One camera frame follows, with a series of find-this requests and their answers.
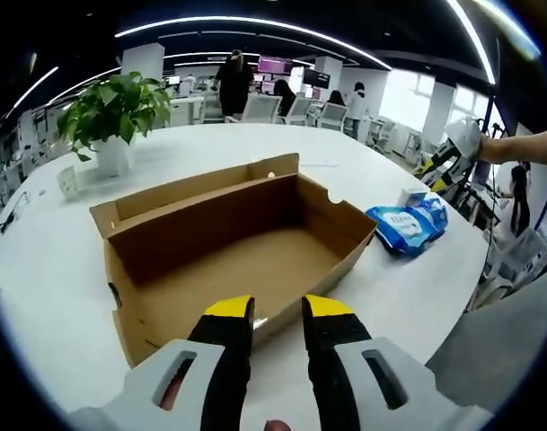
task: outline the computer monitor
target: computer monitor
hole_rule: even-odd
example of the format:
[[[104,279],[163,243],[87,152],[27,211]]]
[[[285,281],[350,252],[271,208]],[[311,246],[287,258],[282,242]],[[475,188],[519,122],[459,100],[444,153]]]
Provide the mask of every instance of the computer monitor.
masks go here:
[[[303,72],[303,84],[309,84],[317,88],[329,88],[330,75],[317,72],[314,69],[305,69]]]
[[[293,69],[292,60],[277,57],[259,57],[259,66],[257,70],[261,73],[291,75],[291,69]]]
[[[266,81],[263,81],[263,84],[261,84],[261,92],[267,92],[269,94],[273,94],[274,90],[275,90],[275,83],[268,83]]]

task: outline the open cardboard box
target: open cardboard box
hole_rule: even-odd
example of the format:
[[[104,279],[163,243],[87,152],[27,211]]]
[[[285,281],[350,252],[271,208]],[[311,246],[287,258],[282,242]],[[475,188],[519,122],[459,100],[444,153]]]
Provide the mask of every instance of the open cardboard box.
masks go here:
[[[303,295],[323,295],[348,273],[376,223],[297,171],[298,154],[287,154],[90,209],[131,366],[241,295],[255,297],[258,345],[299,315]]]

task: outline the green leaves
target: green leaves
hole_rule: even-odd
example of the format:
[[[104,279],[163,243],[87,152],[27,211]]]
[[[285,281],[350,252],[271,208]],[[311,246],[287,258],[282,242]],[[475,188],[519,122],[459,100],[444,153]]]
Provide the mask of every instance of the green leaves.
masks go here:
[[[103,104],[106,106],[118,96],[118,94],[107,85],[101,85],[100,87],[98,87],[98,91],[100,92]]]
[[[135,131],[136,128],[133,124],[131,124],[131,118],[129,115],[123,114],[119,123],[119,135],[121,136],[121,139],[126,141],[129,145]]]
[[[92,143],[121,136],[128,144],[136,133],[154,128],[155,119],[170,120],[170,100],[160,81],[139,72],[113,75],[109,81],[90,86],[57,120],[59,137],[74,143],[72,151],[85,162],[80,149],[92,151]]]

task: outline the robotic arm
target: robotic arm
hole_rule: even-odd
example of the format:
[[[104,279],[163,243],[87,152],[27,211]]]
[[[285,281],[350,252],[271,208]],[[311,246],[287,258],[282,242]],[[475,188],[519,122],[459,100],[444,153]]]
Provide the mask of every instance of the robotic arm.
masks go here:
[[[75,429],[238,430],[251,372],[253,302],[242,296],[207,309],[189,339],[175,339],[130,371],[118,397],[72,413]],[[490,419],[441,395],[430,370],[388,339],[371,339],[345,304],[306,295],[302,311],[323,431],[460,431]],[[163,403],[169,387],[178,388],[170,409]]]
[[[475,164],[481,150],[481,131],[473,117],[465,117],[449,124],[446,134],[446,141],[438,147],[421,173],[416,175],[435,192],[456,184],[468,168]],[[453,157],[456,157],[456,161],[448,169],[440,169]]]

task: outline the potted plant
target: potted plant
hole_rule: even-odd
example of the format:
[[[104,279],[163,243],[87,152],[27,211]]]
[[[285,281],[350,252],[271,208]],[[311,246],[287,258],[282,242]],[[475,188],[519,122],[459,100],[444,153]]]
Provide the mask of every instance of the potted plant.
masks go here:
[[[131,72],[91,85],[57,120],[57,134],[71,140],[82,162],[91,160],[84,150],[95,152],[100,174],[112,177],[129,170],[128,146],[155,119],[169,122],[169,96],[161,82]]]

